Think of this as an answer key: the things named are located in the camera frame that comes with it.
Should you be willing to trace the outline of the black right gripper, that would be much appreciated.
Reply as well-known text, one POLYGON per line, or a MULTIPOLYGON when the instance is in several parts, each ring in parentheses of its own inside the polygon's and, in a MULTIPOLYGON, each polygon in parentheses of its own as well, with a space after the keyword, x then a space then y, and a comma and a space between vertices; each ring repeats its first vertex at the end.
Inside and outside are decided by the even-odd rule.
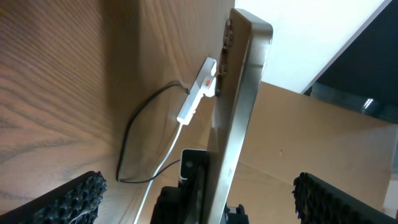
POLYGON ((228 194, 204 167, 196 168, 177 187, 163 187, 154 206, 150 224, 225 223, 248 224, 242 205, 228 207, 228 194))

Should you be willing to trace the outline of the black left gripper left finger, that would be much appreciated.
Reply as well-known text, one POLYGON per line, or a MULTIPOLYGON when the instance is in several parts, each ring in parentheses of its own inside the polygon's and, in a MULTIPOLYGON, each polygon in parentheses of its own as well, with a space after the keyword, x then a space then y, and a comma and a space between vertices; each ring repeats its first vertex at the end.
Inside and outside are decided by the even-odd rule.
POLYGON ((102 174, 89 171, 1 215, 1 223, 93 224, 106 190, 102 174))

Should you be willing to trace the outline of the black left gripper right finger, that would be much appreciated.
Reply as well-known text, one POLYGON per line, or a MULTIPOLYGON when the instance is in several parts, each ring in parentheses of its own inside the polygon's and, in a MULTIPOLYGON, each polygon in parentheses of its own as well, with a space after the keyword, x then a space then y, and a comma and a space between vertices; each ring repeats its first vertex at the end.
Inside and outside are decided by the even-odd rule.
POLYGON ((292 193, 303 224, 397 224, 394 218, 307 172, 295 178, 292 193))

